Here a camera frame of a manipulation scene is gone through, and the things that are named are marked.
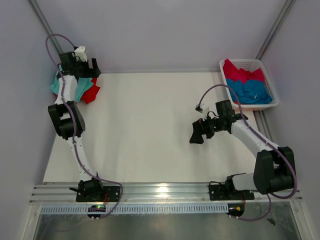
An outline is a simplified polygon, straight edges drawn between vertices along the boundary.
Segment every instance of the blue cloth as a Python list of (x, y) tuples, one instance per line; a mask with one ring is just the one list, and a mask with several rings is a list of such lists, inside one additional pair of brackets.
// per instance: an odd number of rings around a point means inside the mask
[[(232, 79), (227, 79), (226, 83), (235, 91), (241, 104), (268, 104), (272, 101), (263, 81), (248, 80), (242, 84), (240, 80), (234, 82)], [(230, 95), (236, 102), (237, 99), (231, 91)]]
[[(55, 95), (59, 94), (59, 87), (60, 87), (57, 76), (60, 76), (58, 71), (56, 72), (53, 84), (50, 85), (50, 90)], [(76, 102), (80, 102), (80, 99), (81, 99), (82, 95), (85, 93), (85, 91), (87, 91), (89, 88), (91, 88), (94, 85), (93, 82), (91, 82), (91, 80), (92, 80), (91, 77), (89, 77), (89, 78), (80, 77), (79, 78), (78, 86), (75, 89), (75, 96), (74, 96), (74, 100)]]

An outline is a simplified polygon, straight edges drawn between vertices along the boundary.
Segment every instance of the plastic basket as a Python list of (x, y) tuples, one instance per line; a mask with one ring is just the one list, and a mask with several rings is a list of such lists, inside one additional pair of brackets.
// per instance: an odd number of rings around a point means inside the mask
[[(241, 104), (241, 107), (244, 110), (251, 110), (251, 111), (260, 111), (263, 109), (267, 109), (270, 107), (275, 107), (279, 104), (279, 98), (278, 95), (275, 91), (275, 87), (273, 85), (273, 83), (271, 82), (268, 73), (265, 69), (265, 66), (263, 65), (263, 63), (260, 60), (257, 59), (229, 59), (233, 65), (237, 68), (237, 69), (244, 69), (246, 71), (250, 71), (253, 72), (257, 69), (261, 69), (264, 75), (264, 85), (265, 85), (265, 89), (267, 90), (268, 94), (271, 96), (272, 101), (268, 104)], [(225, 59), (220, 61), (220, 69), (221, 69), (221, 73), (222, 73), (222, 78), (223, 78), (223, 82), (224, 84), (227, 85), (227, 79), (223, 70), (223, 66), (225, 64)], [(231, 95), (230, 95), (230, 91), (227, 89), (226, 93), (228, 94), (228, 98), (231, 101), (231, 105), (233, 107), (233, 109), (239, 109), (238, 104), (234, 103)]]

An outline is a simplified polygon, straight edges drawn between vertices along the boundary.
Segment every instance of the white wall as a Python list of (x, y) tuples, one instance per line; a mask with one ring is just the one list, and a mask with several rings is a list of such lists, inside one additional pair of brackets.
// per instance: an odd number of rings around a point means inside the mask
[(295, 155), (299, 188), (320, 226), (320, 2), (296, 1), (263, 58), (280, 97), (266, 111), (275, 139)]
[(37, 1), (52, 30), (87, 45), (103, 72), (201, 72), (218, 70), (224, 58), (254, 58), (284, 3)]
[(0, 32), (0, 238), (14, 240), (53, 145), (47, 106), (54, 67), (26, 0), (1, 1)]

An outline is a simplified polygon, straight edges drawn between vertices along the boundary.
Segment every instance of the red cloth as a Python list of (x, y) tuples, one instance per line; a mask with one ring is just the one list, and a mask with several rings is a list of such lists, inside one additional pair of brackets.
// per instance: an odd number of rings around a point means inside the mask
[(85, 104), (94, 101), (100, 89), (100, 87), (97, 86), (97, 78), (92, 78), (91, 82), (93, 83), (93, 86), (85, 91), (81, 97), (81, 100), (83, 100)]
[(231, 79), (233, 81), (240, 80), (242, 84), (245, 84), (245, 82), (248, 80), (258, 80), (265, 82), (265, 76), (260, 68), (255, 70), (254, 72), (246, 71), (242, 68), (238, 70), (229, 59), (226, 59), (224, 61), (224, 65), (222, 68), (226, 79)]

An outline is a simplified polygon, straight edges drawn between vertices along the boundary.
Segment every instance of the table surface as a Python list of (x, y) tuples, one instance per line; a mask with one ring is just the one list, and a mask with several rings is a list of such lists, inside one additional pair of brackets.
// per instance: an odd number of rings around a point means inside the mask
[[(195, 111), (203, 93), (222, 83), (220, 73), (101, 74), (95, 101), (78, 104), (86, 130), (83, 146), (101, 178), (127, 183), (224, 181), (252, 173), (255, 158), (228, 132), (218, 132), (204, 144), (189, 144)], [(222, 87), (203, 103), (227, 99)], [(255, 125), (252, 111), (244, 114)], [(44, 182), (78, 182), (76, 160), (69, 145), (56, 136)]]

